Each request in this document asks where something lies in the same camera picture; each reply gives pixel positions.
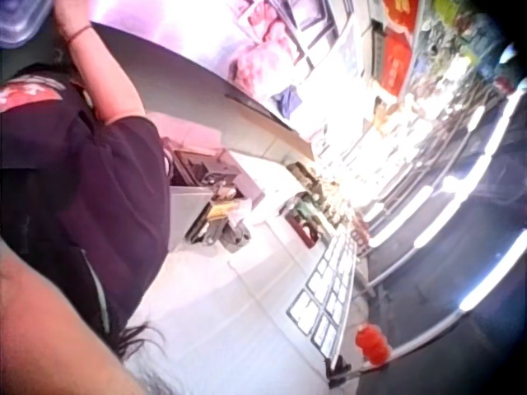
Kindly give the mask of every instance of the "store shelf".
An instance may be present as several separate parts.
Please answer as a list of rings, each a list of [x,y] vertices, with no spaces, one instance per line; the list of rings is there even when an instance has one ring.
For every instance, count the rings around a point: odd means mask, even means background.
[[[336,361],[343,341],[357,265],[357,245],[340,228],[287,310],[320,353]]]

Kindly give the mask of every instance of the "poster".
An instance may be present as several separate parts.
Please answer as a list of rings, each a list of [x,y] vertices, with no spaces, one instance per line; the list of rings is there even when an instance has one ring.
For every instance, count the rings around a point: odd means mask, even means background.
[[[404,37],[388,29],[385,61],[380,85],[391,95],[399,96],[412,61],[412,50]]]

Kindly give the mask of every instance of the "skin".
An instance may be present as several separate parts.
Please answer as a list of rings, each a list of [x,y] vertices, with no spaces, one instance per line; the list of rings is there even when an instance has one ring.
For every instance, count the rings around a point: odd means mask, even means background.
[[[128,116],[144,117],[137,90],[98,34],[88,29],[71,39],[91,24],[88,0],[54,0],[54,15],[100,118],[112,123]]]
[[[2,393],[144,394],[60,291],[3,241],[0,284]]]
[[[88,0],[55,0],[69,44],[102,120],[145,116],[138,92],[90,25]],[[60,291],[0,240],[2,393],[144,394]]]

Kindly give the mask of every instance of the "fluorescent light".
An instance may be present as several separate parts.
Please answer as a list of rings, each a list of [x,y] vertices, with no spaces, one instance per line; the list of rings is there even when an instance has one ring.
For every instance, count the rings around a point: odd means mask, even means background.
[[[416,249],[420,249],[426,245],[436,234],[445,226],[446,222],[458,211],[459,206],[466,200],[469,194],[478,186],[479,180],[487,171],[488,165],[491,163],[491,157],[488,155],[481,155],[470,170],[470,173],[459,182],[457,186],[457,192],[455,193],[454,200],[450,202],[441,212],[439,216],[422,232],[419,237],[413,242],[413,246]]]
[[[425,231],[415,239],[413,247],[419,249],[426,245],[455,214],[460,204],[461,202],[456,199],[450,202],[448,206],[443,209],[441,214],[425,229]]]
[[[507,104],[503,109],[503,114],[501,115],[500,120],[497,122],[494,132],[492,132],[491,138],[488,140],[488,143],[485,146],[485,153],[487,155],[494,155],[497,148],[500,146],[503,135],[507,130],[507,126],[509,126],[511,115],[514,113],[516,106],[520,102],[521,96],[523,96],[523,94],[523,91],[516,91],[509,96]]]
[[[417,209],[430,197],[434,188],[430,185],[422,187],[410,203],[381,232],[370,239],[370,246],[375,248],[383,244]]]
[[[505,108],[503,109],[502,117],[510,118],[512,116],[512,114],[514,113],[516,109],[516,106],[520,102],[521,96],[523,95],[524,95],[523,91],[516,91],[508,97],[507,104]]]
[[[500,146],[500,142],[503,138],[503,135],[505,134],[505,131],[507,130],[507,126],[509,126],[508,118],[502,117],[499,121],[497,121],[494,132],[492,132],[491,138],[488,139],[488,143],[485,146],[485,153],[487,155],[494,155],[497,148]]]
[[[455,200],[463,202],[467,199],[470,193],[478,186],[479,181],[487,171],[491,163],[492,157],[489,155],[481,155],[470,170],[470,173],[463,179],[461,185],[455,194]]]
[[[370,222],[376,216],[378,216],[379,213],[384,210],[384,208],[385,208],[385,205],[383,203],[374,204],[371,210],[369,210],[368,213],[364,216],[364,221]]]
[[[511,249],[509,249],[496,267],[488,273],[485,279],[463,299],[459,304],[459,308],[467,312],[476,307],[515,266],[525,249],[527,249],[527,230],[521,232]]]
[[[484,105],[480,105],[476,108],[476,110],[472,114],[472,118],[470,119],[469,125],[467,126],[469,132],[472,132],[479,125],[479,121],[481,121],[484,112]]]
[[[443,186],[441,187],[441,190],[447,193],[455,193],[460,185],[461,181],[459,179],[453,175],[447,175],[443,178]]]

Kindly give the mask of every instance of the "floor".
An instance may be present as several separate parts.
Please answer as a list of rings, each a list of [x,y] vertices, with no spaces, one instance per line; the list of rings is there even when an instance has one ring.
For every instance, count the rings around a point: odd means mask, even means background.
[[[147,345],[128,363],[153,370],[181,393],[195,395],[354,394],[357,383],[329,391],[322,355],[286,316],[324,252],[309,250],[282,217],[251,229],[251,242],[230,254],[182,245],[166,259],[131,324],[148,320],[162,351]],[[357,366],[353,305],[342,353]]]

